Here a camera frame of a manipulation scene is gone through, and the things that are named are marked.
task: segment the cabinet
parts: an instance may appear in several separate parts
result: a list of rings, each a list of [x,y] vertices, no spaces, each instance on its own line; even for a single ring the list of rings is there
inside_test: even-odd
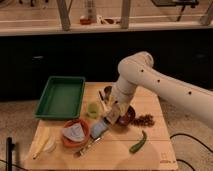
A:
[[[116,81],[126,56],[150,52],[163,74],[213,87],[212,29],[0,37],[0,99],[39,98],[51,75]]]

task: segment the green chili pepper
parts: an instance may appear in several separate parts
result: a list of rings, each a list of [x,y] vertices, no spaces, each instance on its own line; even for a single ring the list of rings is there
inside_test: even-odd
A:
[[[136,153],[146,142],[147,139],[147,134],[146,132],[142,131],[143,133],[143,139],[140,140],[137,144],[133,145],[130,149],[129,152],[130,153]]]

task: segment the wooden table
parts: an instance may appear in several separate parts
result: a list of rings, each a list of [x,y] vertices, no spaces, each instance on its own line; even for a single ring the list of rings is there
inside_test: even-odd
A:
[[[88,102],[98,101],[98,90],[111,83],[86,83],[81,118],[90,125],[97,122],[86,115]],[[169,138],[162,110],[156,94],[138,87],[131,105],[136,114],[151,114],[154,116],[155,125],[143,128],[147,132],[148,140],[135,154],[129,153],[129,148],[142,138],[142,128],[129,125],[128,128],[111,126],[104,134],[101,141],[90,148],[84,156],[74,158],[77,149],[63,146],[60,136],[65,121],[40,121],[35,137],[31,144],[25,167],[29,170],[176,170],[177,162]],[[43,152],[33,160],[35,145],[39,134],[44,127],[50,127],[56,139],[56,149]]]

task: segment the cable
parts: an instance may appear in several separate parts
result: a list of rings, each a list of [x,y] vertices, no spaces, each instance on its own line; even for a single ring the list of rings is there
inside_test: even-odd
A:
[[[199,142],[201,145],[203,145],[204,147],[206,147],[211,153],[213,153],[213,150],[208,147],[206,144],[204,144],[202,141],[200,141],[199,139],[193,137],[192,135],[189,135],[189,134],[185,134],[185,133],[177,133],[177,134],[174,134],[170,137],[170,139],[176,137],[176,136],[179,136],[179,135],[182,135],[182,136],[186,136],[186,137],[190,137],[192,139],[194,139],[195,141]]]
[[[187,161],[182,160],[182,159],[177,159],[177,161],[186,164],[186,165],[189,166],[193,171],[195,171],[195,168],[194,168],[191,164],[189,164]]]
[[[7,164],[7,162],[6,162],[5,160],[0,159],[0,161]],[[25,169],[25,168],[23,168],[23,167],[20,167],[19,165],[16,165],[16,164],[12,164],[12,166],[17,167],[17,168],[19,168],[19,169],[22,169],[22,170],[24,170],[24,171],[29,171],[29,170],[27,170],[27,169]]]
[[[213,150],[212,150],[210,147],[208,147],[206,144],[204,144],[202,141],[200,141],[199,139],[195,138],[194,136],[189,135],[189,134],[186,134],[186,133],[177,133],[177,134],[174,134],[174,135],[172,135],[172,136],[170,137],[170,139],[172,139],[172,138],[174,138],[174,137],[176,137],[176,136],[179,136],[179,135],[192,138],[193,140],[199,142],[201,145],[203,145],[205,148],[207,148],[211,153],[213,153]],[[186,165],[189,166],[193,171],[195,171],[195,168],[194,168],[190,163],[188,163],[187,161],[182,160],[182,159],[177,159],[177,161],[186,164]]]

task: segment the green plastic tray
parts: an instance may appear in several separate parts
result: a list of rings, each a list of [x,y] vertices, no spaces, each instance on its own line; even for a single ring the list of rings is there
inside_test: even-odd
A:
[[[35,116],[48,120],[75,119],[80,115],[84,77],[49,77]]]

